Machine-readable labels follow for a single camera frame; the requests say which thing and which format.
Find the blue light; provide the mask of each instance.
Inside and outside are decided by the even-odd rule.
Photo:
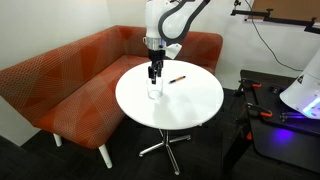
[[[312,110],[316,105],[318,105],[319,102],[320,102],[320,97],[316,98],[316,99],[313,100],[307,107],[305,107],[305,108],[303,109],[303,112],[306,113],[306,114],[308,114],[309,116],[315,116],[315,114],[312,113],[311,110]]]

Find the dark carpet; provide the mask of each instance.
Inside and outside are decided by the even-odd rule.
[[[244,99],[234,98],[224,89],[219,113],[202,126],[171,131],[172,137],[186,134],[191,140],[171,144],[180,168],[174,174],[164,147],[139,157],[139,152],[161,142],[159,130],[125,118],[106,143],[113,167],[108,169],[98,150],[86,149],[69,141],[56,147],[52,134],[40,131],[18,147],[0,138],[0,179],[107,179],[107,180],[214,180],[222,179],[222,157],[230,145],[235,118]],[[228,179],[308,180],[320,175],[257,155],[250,146]]]

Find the cable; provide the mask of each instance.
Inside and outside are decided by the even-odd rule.
[[[247,0],[245,0],[245,1],[246,1],[246,3],[247,3],[248,6],[249,6],[250,11],[252,11],[251,5],[248,3]],[[287,67],[287,68],[289,68],[289,69],[291,69],[291,70],[294,70],[294,71],[303,71],[303,70],[301,70],[301,69],[295,69],[295,68],[292,68],[292,67],[290,67],[290,66],[288,66],[288,65],[285,65],[285,64],[281,63],[281,62],[278,60],[276,54],[272,51],[272,49],[269,47],[269,45],[268,45],[268,44],[264,41],[264,39],[261,37],[261,34],[260,34],[260,32],[259,32],[256,24],[255,24],[254,21],[253,21],[253,16],[251,16],[251,20],[252,20],[252,24],[253,24],[254,28],[256,29],[256,31],[257,31],[257,33],[258,33],[258,36],[260,37],[261,41],[267,46],[267,48],[268,48],[268,49],[270,50],[270,52],[273,54],[275,60],[276,60],[280,65],[282,65],[282,66],[284,66],[284,67]]]

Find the corner sofa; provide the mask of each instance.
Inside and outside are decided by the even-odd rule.
[[[130,68],[150,61],[142,27],[113,26],[0,71],[0,96],[34,127],[102,153],[125,116],[115,87]],[[189,32],[176,57],[214,74],[222,48],[215,33]]]

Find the glass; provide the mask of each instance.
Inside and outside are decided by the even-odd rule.
[[[156,78],[156,84],[152,84],[151,79],[147,79],[148,96],[150,99],[157,100],[162,96],[163,80]]]

